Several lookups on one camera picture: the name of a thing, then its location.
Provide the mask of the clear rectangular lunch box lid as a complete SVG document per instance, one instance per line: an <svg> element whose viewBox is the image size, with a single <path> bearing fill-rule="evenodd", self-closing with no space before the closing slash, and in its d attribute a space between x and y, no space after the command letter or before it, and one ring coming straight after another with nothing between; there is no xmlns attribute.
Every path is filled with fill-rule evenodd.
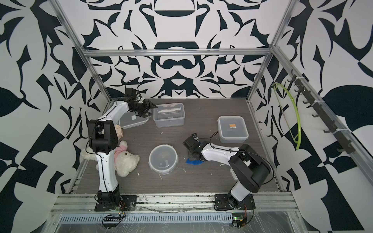
<svg viewBox="0 0 373 233"><path fill-rule="evenodd" d="M135 112L127 112L119 119L118 125L122 129L130 129L130 128L141 126L147 123L149 118L150 118L149 116L148 117L136 116Z"/></svg>

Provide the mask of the blue microfiber cloth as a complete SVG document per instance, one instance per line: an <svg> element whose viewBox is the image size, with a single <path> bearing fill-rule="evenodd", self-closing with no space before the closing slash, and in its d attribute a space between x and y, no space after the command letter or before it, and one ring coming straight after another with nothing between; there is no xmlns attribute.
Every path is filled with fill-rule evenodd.
<svg viewBox="0 0 373 233"><path fill-rule="evenodd" d="M190 160L190 159L187 159L186 160L186 164L188 165L200 165L202 164L204 161L201 161L201 160Z"/></svg>

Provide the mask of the tall rectangular clear lunch box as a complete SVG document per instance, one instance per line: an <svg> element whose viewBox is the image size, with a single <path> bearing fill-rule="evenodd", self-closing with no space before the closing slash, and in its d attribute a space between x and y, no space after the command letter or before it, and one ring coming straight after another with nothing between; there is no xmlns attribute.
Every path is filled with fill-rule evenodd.
<svg viewBox="0 0 373 233"><path fill-rule="evenodd" d="M185 117L185 108L182 103L159 104L153 110L153 120L157 128L183 126Z"/></svg>

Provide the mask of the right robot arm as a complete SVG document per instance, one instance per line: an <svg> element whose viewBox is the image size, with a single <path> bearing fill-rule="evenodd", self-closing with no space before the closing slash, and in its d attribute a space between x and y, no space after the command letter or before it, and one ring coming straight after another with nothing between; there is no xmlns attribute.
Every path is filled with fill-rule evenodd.
<svg viewBox="0 0 373 233"><path fill-rule="evenodd" d="M215 161L230 166L236 184L229 195L238 202L252 193L257 193L272 171L269 162L247 144L234 148L223 147L209 141L201 141L193 134L183 145L188 150L188 159L191 162Z"/></svg>

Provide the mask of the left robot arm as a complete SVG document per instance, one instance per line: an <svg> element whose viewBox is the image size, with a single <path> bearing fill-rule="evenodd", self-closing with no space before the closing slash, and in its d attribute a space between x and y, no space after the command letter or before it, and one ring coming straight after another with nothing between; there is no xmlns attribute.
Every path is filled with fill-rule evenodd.
<svg viewBox="0 0 373 233"><path fill-rule="evenodd" d="M100 186L98 202L119 205L121 196L115 175L115 148L118 136L115 130L120 118L127 112L135 112L139 117L150 116L157 106L144 98L120 98L99 119L88 123L88 145L97 158Z"/></svg>

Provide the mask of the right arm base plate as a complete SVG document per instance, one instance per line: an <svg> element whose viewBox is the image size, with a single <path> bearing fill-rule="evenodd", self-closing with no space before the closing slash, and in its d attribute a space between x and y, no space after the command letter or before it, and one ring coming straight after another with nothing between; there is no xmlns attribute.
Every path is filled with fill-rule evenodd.
<svg viewBox="0 0 373 233"><path fill-rule="evenodd" d="M216 211L228 211L228 210L254 210L256 209L254 203L254 197L250 193L244 200L236 200L230 193L229 194L216 194L214 195L215 204L214 209Z"/></svg>

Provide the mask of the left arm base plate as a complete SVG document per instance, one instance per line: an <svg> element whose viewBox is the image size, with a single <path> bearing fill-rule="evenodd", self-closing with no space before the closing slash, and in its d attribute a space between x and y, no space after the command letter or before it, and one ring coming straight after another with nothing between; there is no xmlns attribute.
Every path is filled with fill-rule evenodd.
<svg viewBox="0 0 373 233"><path fill-rule="evenodd" d="M129 211L133 210L137 205L137 195L121 195L118 201L102 201L97 198L98 201L95 205L95 212L115 212L115 211Z"/></svg>

